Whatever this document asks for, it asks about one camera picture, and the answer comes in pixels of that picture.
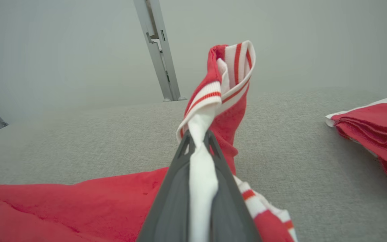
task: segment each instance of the red garment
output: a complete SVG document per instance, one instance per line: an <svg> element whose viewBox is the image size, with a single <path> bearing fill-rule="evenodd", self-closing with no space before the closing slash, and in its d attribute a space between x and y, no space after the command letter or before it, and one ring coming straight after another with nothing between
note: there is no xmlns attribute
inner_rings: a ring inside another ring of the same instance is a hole
<svg viewBox="0 0 387 242"><path fill-rule="evenodd" d="M232 55L235 60L232 62L236 64L230 69L238 75L237 58L240 58L240 53L245 53L241 44L215 46L209 52L208 73L200 87L207 80L219 80L221 74L216 57L228 59L228 55L224 54L226 48L233 48L235 51L235 55ZM249 52L244 57L252 67ZM235 95L229 95L224 100L227 106L222 105L225 108L210 127L234 174L233 157L238 151L232 144L235 130L244 116L248 89L248 82L247 86L235 86L241 80L231 80L235 84L230 86L230 92ZM188 107L199 91L192 96ZM0 241L133 242L141 230L167 169L93 179L74 185L0 185ZM249 212L252 213L264 241L296 240L287 211L267 209L261 203L266 201L265 198L255 194L247 183L242 183L241 186L244 186L241 193L246 204L250 204Z"/></svg>
<svg viewBox="0 0 387 242"><path fill-rule="evenodd" d="M387 174L387 103L355 109L331 119L341 136L358 141L377 155Z"/></svg>

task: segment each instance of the red fabric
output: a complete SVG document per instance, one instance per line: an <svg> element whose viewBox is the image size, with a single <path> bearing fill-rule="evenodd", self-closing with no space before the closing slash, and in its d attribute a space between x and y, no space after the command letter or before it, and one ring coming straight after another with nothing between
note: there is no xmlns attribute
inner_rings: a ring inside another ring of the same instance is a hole
<svg viewBox="0 0 387 242"><path fill-rule="evenodd" d="M210 50L207 75L185 113L201 87L221 81L216 60L224 58L225 47ZM238 151L232 144L246 109L246 94L218 115L210 127L234 174L233 158ZM167 169L75 185L0 185L0 242L133 242ZM270 212L261 213L254 221L264 241L292 241L285 225Z"/></svg>
<svg viewBox="0 0 387 242"><path fill-rule="evenodd" d="M332 116L341 136L352 138L375 153L387 174L387 103Z"/></svg>

